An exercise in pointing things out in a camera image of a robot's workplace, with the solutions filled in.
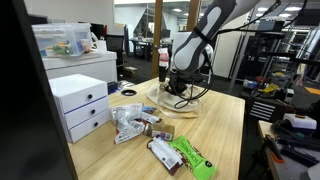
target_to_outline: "white drawer cabinet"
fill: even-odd
[[[69,142],[78,141],[111,119],[105,81],[74,74],[49,83]]]

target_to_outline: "chair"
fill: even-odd
[[[123,73],[123,41],[124,35],[106,35],[107,50],[117,53],[117,75],[122,76]]]

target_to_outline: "green snack bag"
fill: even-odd
[[[216,166],[204,158],[195,147],[191,146],[186,137],[179,136],[169,142],[169,145],[183,156],[184,164],[198,180],[210,179],[217,171]]]

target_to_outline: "wall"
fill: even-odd
[[[170,39],[174,39],[176,36],[178,29],[178,17],[166,12],[162,12],[162,17],[164,18],[164,22],[166,23],[167,29],[170,31]]]
[[[240,16],[222,27],[232,29],[243,25],[246,22],[247,14]],[[213,72],[217,76],[228,77],[236,53],[241,32],[229,32],[219,35],[215,48]]]
[[[129,39],[133,38],[133,31],[139,23],[146,7],[114,7],[114,22],[128,26]],[[129,43],[129,50],[133,52],[133,44]]]
[[[114,24],[112,0],[24,0],[29,14],[45,15],[65,22]]]

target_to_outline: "plastic bin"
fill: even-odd
[[[90,23],[32,25],[42,57],[80,56],[92,47]]]

